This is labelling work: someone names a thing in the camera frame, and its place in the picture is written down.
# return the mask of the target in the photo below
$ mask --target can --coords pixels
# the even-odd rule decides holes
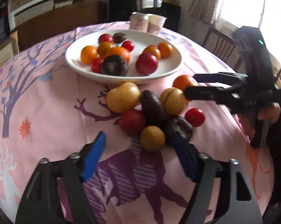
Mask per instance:
[[[146,13],[134,12],[130,16],[129,29],[137,30],[140,32],[147,32],[149,26],[149,16]]]

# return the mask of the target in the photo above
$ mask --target orange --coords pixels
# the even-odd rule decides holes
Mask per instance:
[[[98,46],[98,54],[100,57],[105,57],[106,52],[110,49],[114,47],[114,44],[112,42],[102,42],[101,44],[99,44]]]
[[[97,49],[92,45],[84,47],[81,50],[80,58],[83,63],[91,64],[93,60],[97,58]]]
[[[173,52],[173,47],[167,42],[161,42],[158,44],[161,57],[167,58]]]
[[[143,50],[143,53],[144,52],[149,52],[149,53],[155,55],[158,60],[160,60],[160,58],[161,58],[160,51],[158,50],[158,48],[156,48],[154,46],[148,46],[146,49]]]
[[[119,55],[119,56],[123,57],[127,61],[127,63],[129,63],[130,54],[129,54],[129,51],[127,49],[125,49],[124,47],[113,47],[113,48],[108,49],[108,51],[106,52],[105,58],[110,55]]]
[[[197,81],[189,75],[178,76],[173,82],[173,87],[178,88],[181,91],[184,91],[187,87],[194,87],[197,85]]]

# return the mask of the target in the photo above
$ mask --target white cup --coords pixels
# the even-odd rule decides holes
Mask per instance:
[[[167,18],[150,13],[147,15],[149,16],[148,32],[153,35],[159,34]]]

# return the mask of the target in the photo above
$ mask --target tablecloth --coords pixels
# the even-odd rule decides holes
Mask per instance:
[[[117,125],[119,114],[105,103],[114,88],[82,77],[68,68],[67,48],[89,33],[128,29],[128,22],[90,25],[47,39],[10,59],[0,69],[0,207],[14,222],[25,186],[38,161],[51,161],[79,152],[97,133],[107,134],[107,146],[95,174],[84,188],[102,224],[178,223],[195,184],[183,173],[170,147],[149,153],[137,137]],[[220,59],[189,40],[163,28],[160,37],[177,47],[183,67],[173,75],[140,85],[157,96],[181,74],[232,71]],[[196,128],[190,143],[212,158],[236,158],[250,179],[264,213],[274,171],[267,149],[252,149],[236,116],[214,102],[192,101],[206,122]],[[213,218],[219,181],[215,181],[206,221]]]

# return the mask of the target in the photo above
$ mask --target wooden chair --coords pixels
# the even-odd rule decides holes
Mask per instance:
[[[234,49],[236,48],[234,40],[230,38],[229,36],[226,36],[222,32],[218,31],[215,28],[209,28],[206,37],[203,41],[202,47],[206,48],[207,41],[210,37],[210,34],[215,34],[218,36],[217,42],[215,44],[215,47],[213,51],[211,51],[215,56],[217,56],[219,59],[221,59],[223,62],[227,62],[231,54],[233,53]],[[242,58],[240,57],[233,70],[237,71],[242,63]]]

